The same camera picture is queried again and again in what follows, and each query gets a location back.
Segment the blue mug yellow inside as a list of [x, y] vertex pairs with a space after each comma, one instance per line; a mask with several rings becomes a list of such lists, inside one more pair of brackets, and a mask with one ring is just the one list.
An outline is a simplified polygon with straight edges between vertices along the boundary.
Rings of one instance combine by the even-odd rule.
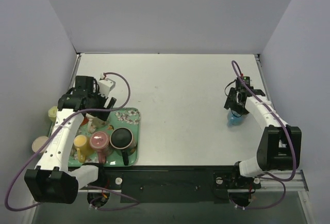
[[235, 111], [229, 111], [227, 114], [227, 126], [239, 126], [245, 120], [245, 116], [238, 114]]

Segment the cream seahorse mug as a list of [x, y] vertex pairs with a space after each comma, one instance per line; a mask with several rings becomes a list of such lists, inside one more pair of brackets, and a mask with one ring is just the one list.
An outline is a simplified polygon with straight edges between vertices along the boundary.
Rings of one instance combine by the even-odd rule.
[[87, 132], [92, 134], [96, 129], [103, 128], [105, 125], [106, 121], [90, 114], [86, 114], [80, 126], [86, 126]]

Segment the pale yellow mug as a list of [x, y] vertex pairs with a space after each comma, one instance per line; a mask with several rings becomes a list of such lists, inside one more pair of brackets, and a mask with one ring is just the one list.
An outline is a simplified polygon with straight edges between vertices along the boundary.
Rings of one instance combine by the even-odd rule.
[[57, 106], [51, 107], [47, 113], [51, 122], [55, 123], [57, 118]]

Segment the black mug red inside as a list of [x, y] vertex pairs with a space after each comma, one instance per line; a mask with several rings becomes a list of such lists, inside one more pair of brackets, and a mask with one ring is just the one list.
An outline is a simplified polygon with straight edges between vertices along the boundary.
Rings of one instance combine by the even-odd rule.
[[132, 131], [125, 127], [115, 129], [110, 136], [110, 144], [121, 156], [124, 166], [128, 166], [129, 157], [135, 153], [137, 146]]

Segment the beige brown mug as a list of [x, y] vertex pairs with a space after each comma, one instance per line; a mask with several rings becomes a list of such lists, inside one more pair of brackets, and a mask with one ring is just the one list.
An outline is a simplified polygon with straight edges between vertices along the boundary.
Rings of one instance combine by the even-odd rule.
[[48, 140], [47, 136], [40, 136], [36, 138], [31, 145], [32, 151], [36, 153]]

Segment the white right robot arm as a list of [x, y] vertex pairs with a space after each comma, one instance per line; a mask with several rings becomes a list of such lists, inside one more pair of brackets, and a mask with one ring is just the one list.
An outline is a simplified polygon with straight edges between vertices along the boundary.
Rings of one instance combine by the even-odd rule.
[[272, 170], [295, 170], [300, 165], [302, 131], [290, 126], [274, 110], [265, 93], [250, 84], [248, 76], [237, 77], [224, 108], [229, 111], [228, 126], [240, 125], [251, 115], [262, 129], [256, 155], [238, 162], [243, 177], [254, 177]]

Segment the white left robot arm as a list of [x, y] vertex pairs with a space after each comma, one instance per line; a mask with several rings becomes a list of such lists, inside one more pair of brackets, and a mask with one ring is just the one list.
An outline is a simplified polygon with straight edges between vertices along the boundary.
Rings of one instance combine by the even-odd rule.
[[35, 169], [28, 169], [24, 181], [37, 202], [71, 204], [79, 189], [105, 186], [107, 177], [99, 163], [83, 163], [78, 169], [68, 170], [74, 138], [84, 120], [85, 113], [92, 118], [106, 121], [115, 98], [109, 98], [115, 82], [92, 76], [77, 76], [74, 87], [58, 101], [56, 122], [50, 136], [50, 143], [38, 161]]

